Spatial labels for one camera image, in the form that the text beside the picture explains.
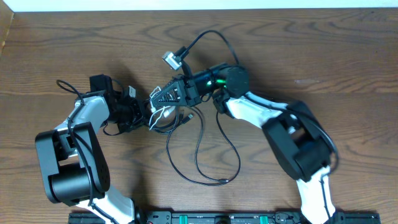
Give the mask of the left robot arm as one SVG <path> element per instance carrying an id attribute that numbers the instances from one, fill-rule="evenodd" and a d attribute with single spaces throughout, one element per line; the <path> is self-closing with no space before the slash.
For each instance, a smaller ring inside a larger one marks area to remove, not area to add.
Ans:
<path id="1" fill-rule="evenodd" d="M 101 128 L 113 123 L 118 133 L 144 125 L 144 105 L 136 90 L 107 75 L 90 77 L 90 90 L 78 91 L 63 80 L 56 84 L 76 95 L 74 109 L 50 131 L 35 137 L 35 147 L 47 198 L 52 203 L 80 207 L 103 223 L 146 223 L 146 214 L 111 185 L 109 168 L 97 138 Z"/>

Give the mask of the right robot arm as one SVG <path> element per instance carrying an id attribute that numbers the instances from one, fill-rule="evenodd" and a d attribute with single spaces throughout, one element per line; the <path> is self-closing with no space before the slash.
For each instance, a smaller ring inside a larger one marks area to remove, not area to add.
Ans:
<path id="1" fill-rule="evenodd" d="M 153 93 L 150 102 L 157 109 L 194 107 L 205 95 L 212 97 L 219 113 L 262 129 L 279 165 L 297 183 L 302 215 L 310 223 L 330 223 L 336 208 L 328 178 L 334 171 L 331 155 L 337 148 L 308 106 L 251 93 L 247 70 L 227 63 L 196 74 L 184 65 L 183 74 Z"/>

